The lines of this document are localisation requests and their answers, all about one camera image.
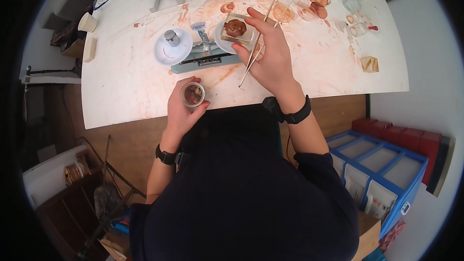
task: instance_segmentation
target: glass bottle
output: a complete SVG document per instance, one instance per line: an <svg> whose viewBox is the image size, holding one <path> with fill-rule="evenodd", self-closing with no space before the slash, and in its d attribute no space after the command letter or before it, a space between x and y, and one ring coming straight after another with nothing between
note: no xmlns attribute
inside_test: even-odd
<svg viewBox="0 0 464 261"><path fill-rule="evenodd" d="M342 0L342 3L349 12L356 12L361 10L361 1L363 0Z"/></svg>

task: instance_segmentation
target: right hand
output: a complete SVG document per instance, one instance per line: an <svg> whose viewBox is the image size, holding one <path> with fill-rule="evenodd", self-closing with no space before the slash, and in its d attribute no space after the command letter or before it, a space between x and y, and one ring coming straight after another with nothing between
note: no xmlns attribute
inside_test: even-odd
<svg viewBox="0 0 464 261"><path fill-rule="evenodd" d="M245 18L245 22L262 33L265 45L264 56L253 63L250 74L276 98L281 98L288 90L300 86L293 77L287 41L280 24L274 27L276 22L270 18L264 22L264 15L251 7L247 9L247 12L251 17ZM232 44L232 48L246 66L250 51L238 43Z"/></svg>

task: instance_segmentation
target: white table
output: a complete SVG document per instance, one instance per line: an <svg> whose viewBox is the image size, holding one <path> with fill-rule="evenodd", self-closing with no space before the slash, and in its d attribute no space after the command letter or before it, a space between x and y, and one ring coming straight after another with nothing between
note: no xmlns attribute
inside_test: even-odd
<svg viewBox="0 0 464 261"><path fill-rule="evenodd" d="M234 2L234 12L246 14L248 6L265 12L271 1L186 0L176 5L174 0L161 0L158 11L150 13L154 0L110 0L94 12L99 24L87 35L87 39L97 38L97 46L95 59L82 67L85 128L165 116L175 83L192 75L202 78L211 101L209 109L262 102L270 93L253 77L247 76L238 88L243 64L172 74L170 67L155 61L154 41L170 27L189 29L199 21L206 21L211 37L215 24L226 16L219 11L223 3ZM366 13L377 13L375 24L381 33L358 37L355 44L335 27L336 21L349 14L341 0L328 5L327 23L318 18L304 21L296 14L293 21L282 25L294 76L311 98L409 90L403 47L386 1L362 4ZM192 35L194 41L200 40ZM363 72L359 61L363 56L378 58L380 72Z"/></svg>

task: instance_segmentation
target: white plate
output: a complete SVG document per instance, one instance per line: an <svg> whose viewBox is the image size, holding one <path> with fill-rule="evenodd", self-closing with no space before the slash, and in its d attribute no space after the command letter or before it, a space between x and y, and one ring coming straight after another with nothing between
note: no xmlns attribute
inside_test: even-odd
<svg viewBox="0 0 464 261"><path fill-rule="evenodd" d="M217 26L214 29L214 35L213 35L214 41L217 43L217 46L223 51L225 51L226 53L236 55L237 53L234 51L234 49L232 49L233 43L224 41L221 39L221 32L224 29L224 22L225 22L225 19L217 23ZM258 32L256 31L256 29L253 28L252 40L250 41L250 44L248 45L248 47L246 47L248 50L252 49L257 37L258 37Z"/></svg>
<svg viewBox="0 0 464 261"><path fill-rule="evenodd" d="M154 43L154 58L161 65L173 66L185 60L190 54L193 46L192 35L183 28L171 28L181 39L181 43L176 47L171 47L164 39L164 32Z"/></svg>

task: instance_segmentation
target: person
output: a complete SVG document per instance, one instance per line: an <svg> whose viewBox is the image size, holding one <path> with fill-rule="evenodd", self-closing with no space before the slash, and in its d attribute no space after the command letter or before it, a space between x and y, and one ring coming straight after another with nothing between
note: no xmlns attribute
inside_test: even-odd
<svg viewBox="0 0 464 261"><path fill-rule="evenodd" d="M265 44L250 74L275 96L283 114L299 112L306 98L293 77L280 26L247 11L251 17L245 21L262 33ZM250 52L240 44L232 47L246 65ZM314 114L288 125L297 169L277 148L280 140L272 137L278 134L277 120L263 105L248 114L247 106L238 113L206 112L210 102L205 101L191 113L180 99L181 87L190 81L201 79L178 81L169 97L159 151L175 154L190 134L194 153L177 173L175 165L154 160L146 204L131 207L132 258L351 260L359 242L357 208L333 168Z"/></svg>

